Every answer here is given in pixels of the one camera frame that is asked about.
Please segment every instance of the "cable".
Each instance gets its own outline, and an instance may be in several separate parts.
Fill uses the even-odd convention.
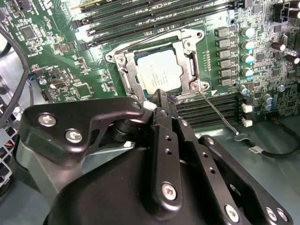
[[[289,134],[291,137],[293,137],[297,141],[297,147],[293,151],[290,151],[290,152],[284,153],[284,154],[270,153],[267,151],[262,151],[261,153],[264,156],[271,157],[271,158],[288,158],[288,157],[292,157],[292,156],[299,154],[300,153],[300,137],[294,131],[292,131],[290,128],[288,128],[286,125],[279,122],[276,118],[272,118],[271,120],[273,121],[274,124],[276,124],[277,126],[280,126],[287,134]]]
[[[6,44],[6,46],[5,46],[5,48],[4,48],[4,49],[2,50],[2,52],[0,53],[0,58],[6,56],[6,55],[9,53],[10,49],[11,49],[11,45],[10,45],[10,43],[8,42],[8,43]]]
[[[3,115],[0,117],[0,127],[3,127],[3,125],[7,122],[11,114],[13,113],[15,107],[17,106],[20,97],[22,95],[22,91],[24,89],[24,86],[26,84],[26,80],[28,77],[28,74],[30,72],[30,68],[27,62],[27,59],[25,55],[22,52],[21,47],[11,38],[11,36],[5,31],[3,27],[0,26],[0,34],[7,40],[7,42],[12,46],[12,48],[15,50],[17,55],[20,58],[20,61],[23,65],[23,74],[21,76],[21,79],[19,81],[19,84],[14,92],[13,97],[11,98],[6,110],[3,112]]]

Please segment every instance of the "screw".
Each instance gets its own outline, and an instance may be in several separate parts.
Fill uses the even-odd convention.
[[[286,222],[288,221],[285,213],[280,208],[277,208],[277,212],[284,221],[286,221]]]
[[[46,85],[47,84],[47,80],[45,80],[44,78],[39,79],[39,84],[40,85]]]
[[[275,213],[272,211],[272,209],[266,207],[266,211],[267,211],[269,217],[270,217],[273,221],[277,221],[277,217],[276,217]]]
[[[124,66],[126,64],[126,60],[123,56],[118,58],[118,64]]]
[[[56,119],[51,115],[42,115],[38,118],[38,122],[45,127],[52,127],[56,124]]]
[[[239,221],[239,215],[231,205],[226,205],[225,211],[233,222],[237,223]]]
[[[278,90],[279,92],[284,92],[284,91],[285,91],[285,86],[284,86],[284,85],[280,85],[280,86],[277,88],[277,90]]]
[[[188,122],[186,122],[185,120],[182,120],[181,123],[182,123],[185,127],[188,126]]]
[[[210,143],[210,144],[212,144],[212,145],[214,145],[215,143],[214,143],[214,141],[209,137],[209,138],[207,138],[207,140],[208,140],[208,142]]]
[[[133,102],[133,103],[132,103],[132,106],[133,106],[134,108],[136,108],[136,109],[140,109],[140,108],[141,108],[140,104],[138,104],[137,102]]]
[[[191,87],[191,90],[198,90],[199,89],[199,85],[196,82],[192,82],[190,87]]]
[[[68,130],[65,137],[71,143],[79,143],[83,139],[83,136],[77,130]]]
[[[166,199],[172,201],[176,198],[176,195],[177,195],[176,190],[171,184],[164,183],[161,186],[161,189],[162,189],[163,195],[166,197]]]
[[[166,117],[169,116],[169,114],[168,114],[168,113],[166,112],[166,110],[164,110],[164,109],[162,109],[160,112],[161,112],[161,114],[163,114],[163,115],[166,116]]]

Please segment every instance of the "black dimm slot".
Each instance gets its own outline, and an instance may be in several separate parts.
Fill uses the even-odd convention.
[[[183,1],[181,3],[175,3],[174,5],[170,5],[170,6],[160,8],[160,9],[152,10],[145,14],[139,14],[139,15],[123,18],[121,21],[118,22],[118,26],[116,26],[115,21],[107,23],[105,25],[99,25],[98,27],[87,30],[87,33],[93,31],[92,35],[95,35],[95,34],[98,34],[100,31],[103,31],[105,29],[110,29],[110,28],[115,29],[125,23],[134,22],[134,21],[140,20],[140,19],[151,19],[154,16],[158,16],[158,15],[156,15],[157,13],[171,13],[171,12],[169,12],[169,10],[176,10],[176,9],[179,9],[179,7],[188,7],[188,6],[194,5],[195,3],[198,3],[198,4],[201,3],[203,5],[209,4],[213,1],[214,0],[204,0],[204,1],[203,0],[188,0],[188,1]]]
[[[217,10],[211,10],[211,11],[208,11],[208,12],[205,12],[205,13],[202,13],[198,16],[194,16],[192,18],[188,18],[186,20],[178,20],[178,21],[174,21],[174,22],[171,22],[171,23],[165,23],[163,25],[165,26],[173,26],[173,29],[177,28],[177,27],[180,27],[184,24],[188,24],[191,20],[195,20],[195,19],[199,19],[200,16],[208,16],[208,15],[212,15],[212,14],[215,14],[215,13],[219,13],[219,12],[223,12],[223,11],[226,11],[228,9],[230,9],[230,5],[225,7],[225,8],[222,8],[222,9],[217,9]],[[95,40],[89,42],[89,43],[86,43],[86,44],[81,44],[81,49],[84,51],[84,50],[88,50],[90,47],[96,47],[98,45],[101,45],[101,44],[104,44],[104,43],[107,43],[109,41],[115,41],[117,40],[118,38],[122,37],[122,38],[127,38],[127,37],[131,37],[133,36],[134,34],[138,33],[138,32],[151,32],[153,31],[154,29],[157,29],[161,26],[163,26],[162,24],[160,25],[152,25],[147,28],[143,27],[143,28],[140,28],[139,30],[134,30],[134,31],[130,31],[130,32],[119,32],[119,33],[115,33],[115,34],[112,34],[112,35],[107,35],[105,36],[105,38],[96,38]]]
[[[224,4],[221,4],[221,5],[218,5],[216,6],[217,8],[220,8],[220,7],[226,7],[228,4],[227,3],[224,3]],[[155,18],[160,18],[162,16],[166,16],[166,15],[169,15],[169,14],[174,14],[178,11],[180,12],[183,12],[185,10],[189,10],[190,8],[187,7],[186,9],[184,8],[178,8],[178,9],[174,9],[172,11],[167,11],[165,13],[161,13],[161,14],[157,14],[155,15]],[[176,22],[177,20],[185,20],[185,19],[188,19],[190,17],[193,17],[193,16],[199,16],[201,15],[203,12],[205,11],[210,11],[211,10],[211,7],[208,7],[208,8],[203,8],[203,9],[199,9],[198,11],[192,11],[190,13],[186,13],[186,14],[182,14],[182,15],[179,15],[179,16],[175,16],[175,17],[171,17],[171,18],[167,18],[167,19],[161,19],[161,20],[158,20],[158,21],[155,21],[155,22],[149,22],[149,23],[145,23],[147,20],[149,19],[155,19],[155,18],[145,18],[145,19],[142,19],[142,20],[139,20],[139,21],[135,21],[135,24],[141,24],[141,25],[136,25],[135,27],[131,27],[131,28],[127,28],[126,26],[124,25],[118,25],[118,26],[115,26],[113,29],[117,30],[119,29],[117,32],[113,33],[112,29],[108,28],[108,29],[102,29],[102,33],[108,33],[108,35],[113,35],[113,34],[118,34],[118,33],[123,33],[123,32],[132,32],[132,31],[136,31],[136,30],[139,30],[141,31],[141,29],[149,29],[149,28],[152,28],[152,27],[157,27],[159,25],[166,25],[167,23],[173,23],[173,22]]]

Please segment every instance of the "small chip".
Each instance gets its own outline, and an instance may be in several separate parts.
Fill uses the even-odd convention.
[[[67,53],[69,51],[69,47],[66,44],[60,46],[60,50],[62,53]]]
[[[263,60],[264,59],[264,53],[259,53],[256,55],[256,60]]]
[[[221,77],[231,76],[231,69],[223,69],[219,71]]]
[[[256,92],[254,93],[254,97],[255,98],[260,98],[262,96],[262,93],[261,92]]]
[[[246,87],[248,88],[248,90],[253,90],[254,89],[254,83],[247,83]]]
[[[215,30],[216,36],[218,38],[226,37],[229,35],[229,28],[228,27],[222,27]]]
[[[68,43],[69,48],[71,49],[71,51],[75,51],[76,50],[76,46],[73,42]]]
[[[229,86],[231,85],[232,81],[230,78],[220,79],[220,83],[222,86]]]
[[[278,76],[280,74],[280,69],[274,69],[273,70],[273,76]]]
[[[36,34],[34,33],[34,31],[31,27],[24,27],[23,29],[21,29],[21,31],[26,40],[36,37]]]
[[[281,25],[277,25],[274,27],[274,32],[280,32],[281,31]]]
[[[296,72],[293,71],[293,72],[288,72],[287,75],[286,75],[287,78],[294,78],[296,77]]]
[[[219,62],[219,66],[221,68],[226,68],[226,67],[230,67],[231,65],[231,61],[230,60],[223,60]]]
[[[260,4],[253,6],[253,14],[260,13],[261,11],[262,11],[262,6]]]

